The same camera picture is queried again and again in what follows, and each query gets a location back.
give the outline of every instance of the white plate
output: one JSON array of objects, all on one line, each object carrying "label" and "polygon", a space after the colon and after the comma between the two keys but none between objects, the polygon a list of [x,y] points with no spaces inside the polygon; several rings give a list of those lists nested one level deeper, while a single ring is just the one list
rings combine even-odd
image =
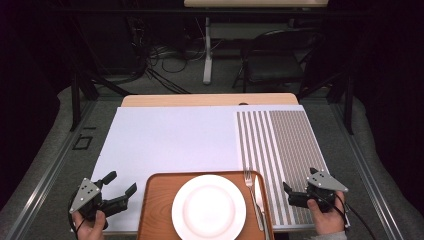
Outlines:
[{"label": "white plate", "polygon": [[175,196],[172,222],[183,239],[235,239],[246,220],[246,203],[234,183],[217,175],[188,181]]}]

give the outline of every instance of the gray carpet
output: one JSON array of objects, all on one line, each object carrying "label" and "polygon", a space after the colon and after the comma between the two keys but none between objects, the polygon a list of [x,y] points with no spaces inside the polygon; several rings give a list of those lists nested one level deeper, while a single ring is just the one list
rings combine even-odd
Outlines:
[{"label": "gray carpet", "polygon": [[[165,61],[165,66],[168,66],[169,70],[176,70],[183,66],[179,64],[182,63],[178,60],[167,59]],[[166,73],[160,64],[155,69],[191,93],[231,93],[241,91],[240,87],[231,88],[239,66],[238,59],[217,58],[213,65],[213,82],[209,86],[202,83],[203,61],[189,62],[186,68],[178,74]],[[157,81],[146,76],[121,86],[137,94],[171,94]],[[296,92],[296,88],[295,84],[278,87],[251,87],[249,92]],[[81,179],[91,176],[116,108],[122,99],[105,87],[99,86],[98,89],[101,94],[98,101],[94,103],[83,101],[86,106],[83,122],[72,134],[69,134],[68,131],[71,126],[69,89],[60,94],[62,106],[55,126],[25,179],[0,213],[1,239],[7,238],[7,236],[10,239],[15,239],[14,237],[21,239],[74,239],[74,235],[69,232],[66,218],[68,199],[80,184]],[[377,239],[391,239],[387,235],[388,230],[384,228],[377,214],[375,201],[370,197],[358,172],[357,156],[339,122],[340,117],[337,112],[339,108],[336,105],[328,105],[322,96],[323,94],[318,92],[311,98],[303,100],[301,104],[306,109],[324,159],[330,171],[350,188],[347,201],[366,220]],[[391,209],[404,239],[419,239],[417,237],[423,234],[423,230],[418,227],[424,226],[422,217],[417,215],[415,209],[403,199],[393,180],[381,166],[374,151],[373,139],[364,109],[358,101],[355,101],[353,126],[354,139],[379,183],[383,195],[388,199],[388,208]],[[85,146],[83,141],[75,145],[78,138],[81,137],[83,139],[86,139],[84,137],[91,138],[91,143],[86,150],[81,149]],[[42,188],[45,194],[41,195],[40,204],[28,201],[31,194],[40,189],[40,180],[46,180],[46,176],[50,176],[48,173],[54,170],[56,175],[50,178],[52,185],[47,184],[44,185],[45,188]],[[33,211],[33,214],[28,214],[26,208]],[[348,232],[349,239],[371,239],[358,218],[352,213],[349,213],[348,216],[352,225]],[[313,232],[291,233],[290,239],[304,239],[313,234]],[[109,238],[135,239],[135,236]]]}]

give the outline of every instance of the table knife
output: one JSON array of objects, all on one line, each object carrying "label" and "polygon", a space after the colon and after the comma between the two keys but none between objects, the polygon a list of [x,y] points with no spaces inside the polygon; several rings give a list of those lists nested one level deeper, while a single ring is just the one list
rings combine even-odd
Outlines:
[{"label": "table knife", "polygon": [[264,225],[264,232],[265,232],[265,240],[269,240],[269,229],[268,224],[266,222],[266,215],[265,215],[265,207],[264,207],[264,201],[262,198],[262,192],[261,192],[261,186],[259,185],[259,179],[258,176],[255,177],[255,200],[256,204],[258,205],[259,209],[262,213],[262,223]]}]

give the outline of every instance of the hand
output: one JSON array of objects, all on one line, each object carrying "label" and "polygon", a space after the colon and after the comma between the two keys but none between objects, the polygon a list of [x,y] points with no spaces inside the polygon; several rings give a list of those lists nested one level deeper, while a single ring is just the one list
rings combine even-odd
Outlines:
[{"label": "hand", "polygon": [[75,228],[78,229],[79,227],[79,240],[104,240],[103,227],[106,223],[106,216],[102,211],[96,212],[96,221],[94,223],[83,221],[84,219],[78,211],[72,213],[72,220],[74,220]]},{"label": "hand", "polygon": [[[335,206],[344,213],[344,195],[340,191],[337,191],[336,194],[340,197],[342,202],[336,197]],[[312,219],[314,220],[315,230],[318,235],[344,231],[344,219],[334,208],[327,213],[322,213],[314,199],[308,200],[308,207],[312,213]]]}]

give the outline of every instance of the silver fork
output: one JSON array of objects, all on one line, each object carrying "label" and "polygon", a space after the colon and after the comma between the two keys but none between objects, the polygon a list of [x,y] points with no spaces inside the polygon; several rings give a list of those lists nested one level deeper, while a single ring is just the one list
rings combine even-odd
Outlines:
[{"label": "silver fork", "polygon": [[244,170],[244,182],[246,183],[246,186],[249,188],[250,196],[252,197],[253,207],[255,209],[256,219],[258,220],[259,230],[263,231],[264,226],[262,225],[262,215],[259,215],[258,211],[258,205],[256,204],[255,197],[253,196],[252,186],[253,186],[253,180],[252,180],[252,169],[249,168],[248,170]]}]

